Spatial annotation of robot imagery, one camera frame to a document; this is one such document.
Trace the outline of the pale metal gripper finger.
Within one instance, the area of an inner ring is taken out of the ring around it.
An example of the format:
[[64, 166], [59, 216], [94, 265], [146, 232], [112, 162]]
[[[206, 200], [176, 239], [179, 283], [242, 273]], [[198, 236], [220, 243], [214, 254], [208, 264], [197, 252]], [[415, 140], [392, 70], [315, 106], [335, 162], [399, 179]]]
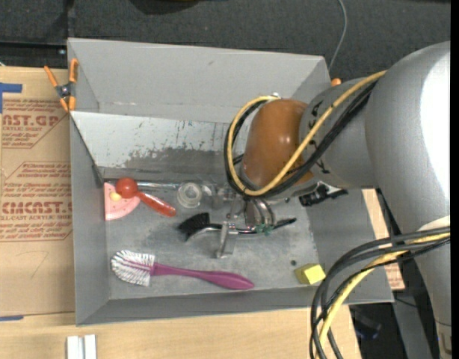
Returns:
[[224, 257], [225, 244], [227, 239], [227, 222], [222, 223], [220, 232], [220, 242], [215, 252], [215, 257], [220, 259]]
[[227, 231], [227, 255], [232, 255], [238, 238], [238, 230], [235, 224], [228, 225]]

